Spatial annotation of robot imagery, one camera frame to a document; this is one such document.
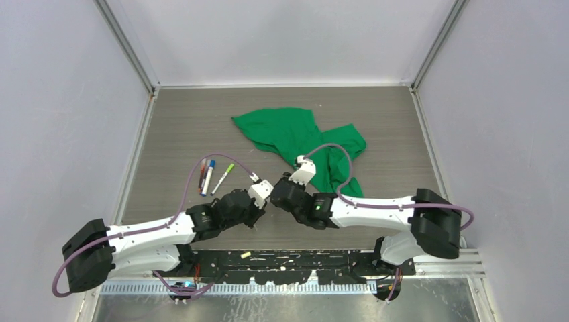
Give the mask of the white marker blue end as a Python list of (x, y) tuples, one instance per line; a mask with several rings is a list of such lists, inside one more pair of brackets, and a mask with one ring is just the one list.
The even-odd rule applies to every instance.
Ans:
[(201, 193), (201, 196), (203, 196), (203, 197), (207, 196), (207, 191), (208, 191), (208, 188), (209, 188), (209, 185), (211, 182), (211, 177), (212, 177), (214, 168), (215, 168), (215, 160), (211, 159), (209, 161), (209, 168), (207, 170), (207, 175), (205, 177), (203, 191)]

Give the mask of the red orange pen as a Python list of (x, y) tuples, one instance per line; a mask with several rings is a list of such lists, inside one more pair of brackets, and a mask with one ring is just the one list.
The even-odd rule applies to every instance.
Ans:
[(204, 158), (201, 161), (200, 175), (199, 175), (199, 181), (198, 181), (198, 193), (199, 194), (201, 194), (201, 191), (203, 189), (203, 180), (204, 180), (206, 165), (207, 165), (207, 159)]

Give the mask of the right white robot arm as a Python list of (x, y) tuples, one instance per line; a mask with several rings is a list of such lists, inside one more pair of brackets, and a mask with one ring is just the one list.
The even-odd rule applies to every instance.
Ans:
[(352, 226), (379, 227), (397, 231), (380, 237), (372, 258), (374, 270), (391, 274), (406, 260), (428, 254), (453, 260), (460, 253), (462, 212), (430, 189), (394, 199), (349, 197), (336, 193), (309, 194), (284, 173), (273, 188), (270, 201), (313, 229)]

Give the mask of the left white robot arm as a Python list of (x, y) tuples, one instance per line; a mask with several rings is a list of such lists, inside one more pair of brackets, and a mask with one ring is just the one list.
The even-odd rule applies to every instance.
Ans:
[(174, 217), (134, 225), (87, 222), (62, 247), (69, 293), (81, 293), (109, 277), (159, 271), (186, 277), (196, 260), (190, 244), (216, 238), (239, 224), (252, 227), (264, 214), (270, 188), (235, 189), (221, 199), (192, 206)]

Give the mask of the green cloth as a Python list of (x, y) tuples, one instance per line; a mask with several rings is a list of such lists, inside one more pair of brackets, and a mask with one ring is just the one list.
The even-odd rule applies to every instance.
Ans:
[[(340, 145), (354, 161), (367, 148), (367, 143), (352, 124), (321, 131), (313, 112), (297, 107), (259, 109), (232, 117), (235, 126), (258, 150), (279, 155), (295, 165), (297, 156), (334, 143)], [(322, 193), (334, 193), (350, 173), (345, 154), (334, 147), (324, 147), (310, 157), (317, 172), (311, 184)]]

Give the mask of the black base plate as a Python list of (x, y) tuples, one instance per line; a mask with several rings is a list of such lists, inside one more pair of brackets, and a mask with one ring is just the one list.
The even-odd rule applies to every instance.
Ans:
[[(251, 252), (248, 258), (240, 254)], [(319, 285), (364, 284), (393, 277), (396, 268), (381, 264), (366, 250), (199, 250), (164, 278), (190, 278), (209, 284), (306, 284), (315, 275)]]

